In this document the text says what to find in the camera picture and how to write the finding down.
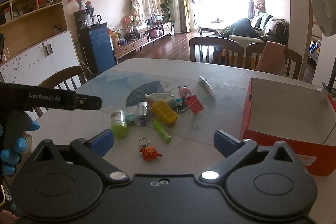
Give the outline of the left blue gloved hand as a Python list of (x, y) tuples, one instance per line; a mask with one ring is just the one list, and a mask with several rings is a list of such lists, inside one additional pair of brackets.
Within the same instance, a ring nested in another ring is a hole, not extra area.
[(8, 145), (1, 151), (2, 174), (4, 176), (13, 176), (17, 172), (17, 165), (22, 161), (32, 146), (32, 137), (26, 131), (37, 131), (40, 125), (36, 121), (29, 121), (29, 124), (18, 125), (11, 128), (6, 137), (9, 137), (11, 145)]

